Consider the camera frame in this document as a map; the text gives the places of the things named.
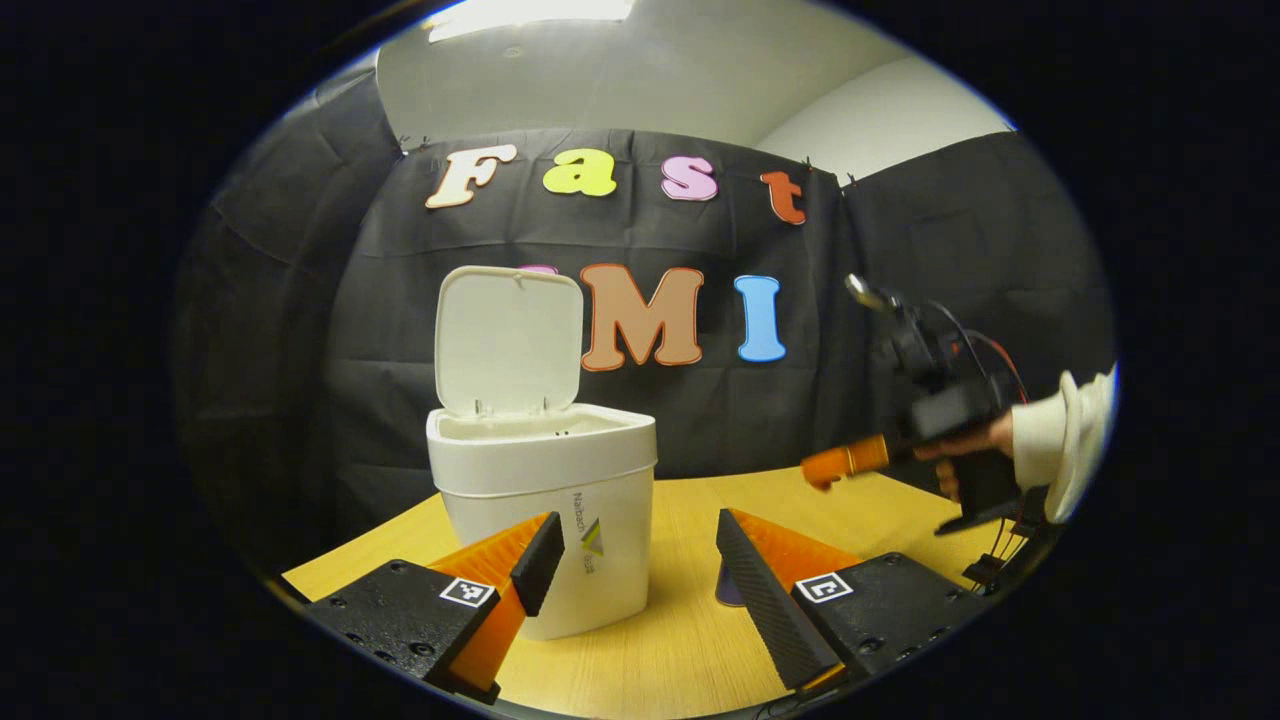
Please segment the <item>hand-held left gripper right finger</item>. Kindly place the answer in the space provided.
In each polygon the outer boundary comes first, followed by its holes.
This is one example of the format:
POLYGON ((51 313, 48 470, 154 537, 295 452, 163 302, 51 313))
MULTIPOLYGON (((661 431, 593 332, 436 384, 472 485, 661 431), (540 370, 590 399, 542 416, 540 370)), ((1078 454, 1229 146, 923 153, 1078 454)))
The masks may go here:
POLYGON ((716 547, 794 694, 861 684, 991 606, 905 553, 859 559, 737 509, 721 509, 716 547))

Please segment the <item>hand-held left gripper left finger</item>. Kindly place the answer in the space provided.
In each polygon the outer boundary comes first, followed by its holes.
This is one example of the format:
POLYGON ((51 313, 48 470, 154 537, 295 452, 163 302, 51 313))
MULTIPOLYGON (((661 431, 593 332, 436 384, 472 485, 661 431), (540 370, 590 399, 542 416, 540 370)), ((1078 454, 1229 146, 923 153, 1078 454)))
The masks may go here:
POLYGON ((561 515, 543 512, 428 565, 392 559, 303 610, 394 670, 493 705, 500 666, 543 610, 563 552, 561 515))

